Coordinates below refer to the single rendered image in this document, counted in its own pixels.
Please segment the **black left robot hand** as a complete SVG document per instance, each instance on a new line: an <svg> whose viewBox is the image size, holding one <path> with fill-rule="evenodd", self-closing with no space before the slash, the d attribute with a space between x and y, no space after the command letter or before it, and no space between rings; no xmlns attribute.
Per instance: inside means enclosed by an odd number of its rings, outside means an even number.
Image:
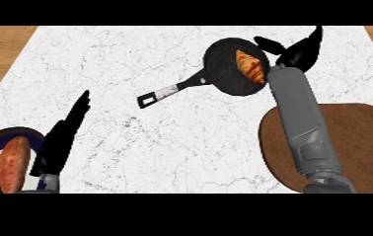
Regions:
<svg viewBox="0 0 373 236"><path fill-rule="evenodd" d="M62 119L47 133L29 175L40 177L44 174L57 175L69 155L74 136L79 129L85 113L90 109L88 91L76 99L66 118Z"/></svg>

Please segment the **dark blue plate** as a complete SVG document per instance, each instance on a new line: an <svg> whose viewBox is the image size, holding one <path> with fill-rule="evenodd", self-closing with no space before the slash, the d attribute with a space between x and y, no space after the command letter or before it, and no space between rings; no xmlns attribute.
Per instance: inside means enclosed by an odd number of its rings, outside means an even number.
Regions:
<svg viewBox="0 0 373 236"><path fill-rule="evenodd" d="M34 152L38 152L46 138L34 129L22 126L0 129L0 150L4 148L7 142L18 136L28 138L31 149Z"/></svg>

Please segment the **black frying pan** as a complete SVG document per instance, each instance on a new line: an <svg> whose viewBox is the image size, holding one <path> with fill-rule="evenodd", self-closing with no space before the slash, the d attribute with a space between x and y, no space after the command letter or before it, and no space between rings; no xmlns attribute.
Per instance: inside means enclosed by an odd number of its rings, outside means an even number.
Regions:
<svg viewBox="0 0 373 236"><path fill-rule="evenodd" d="M184 88L202 85L212 85L230 96L253 95L265 85L256 84L239 71L236 65L237 50L261 60L264 73L268 73L270 61L256 44L240 38L221 39L205 51L202 69L178 84L138 96L138 107L147 108Z"/></svg>

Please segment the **golden croissant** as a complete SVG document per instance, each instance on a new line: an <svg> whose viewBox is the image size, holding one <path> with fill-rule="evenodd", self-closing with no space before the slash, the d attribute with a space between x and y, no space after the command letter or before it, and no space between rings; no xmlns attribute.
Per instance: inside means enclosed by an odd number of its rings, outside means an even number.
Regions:
<svg viewBox="0 0 373 236"><path fill-rule="evenodd" d="M261 60L242 50L236 50L236 65L245 77L256 84L264 85L265 80Z"/></svg>

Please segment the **brown wooden cutting board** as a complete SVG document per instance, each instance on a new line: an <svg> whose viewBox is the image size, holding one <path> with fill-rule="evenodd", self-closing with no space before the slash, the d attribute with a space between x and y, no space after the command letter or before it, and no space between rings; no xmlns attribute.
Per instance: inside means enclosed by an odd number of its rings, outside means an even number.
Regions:
<svg viewBox="0 0 373 236"><path fill-rule="evenodd" d="M373 106L320 104L318 107L343 176L360 193L373 194ZM296 171L277 108L270 109L262 117L258 137L273 176L292 191L301 192L311 181Z"/></svg>

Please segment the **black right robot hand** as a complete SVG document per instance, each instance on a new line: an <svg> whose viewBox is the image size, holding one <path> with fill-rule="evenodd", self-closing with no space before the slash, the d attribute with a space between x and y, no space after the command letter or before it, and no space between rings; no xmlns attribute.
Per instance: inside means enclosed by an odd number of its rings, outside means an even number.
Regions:
<svg viewBox="0 0 373 236"><path fill-rule="evenodd" d="M277 65L283 64L286 67L296 67L306 72L317 61L321 33L321 26L317 26L309 36L289 47L283 47L277 41L262 37L253 37L253 41L262 50L278 56Z"/></svg>

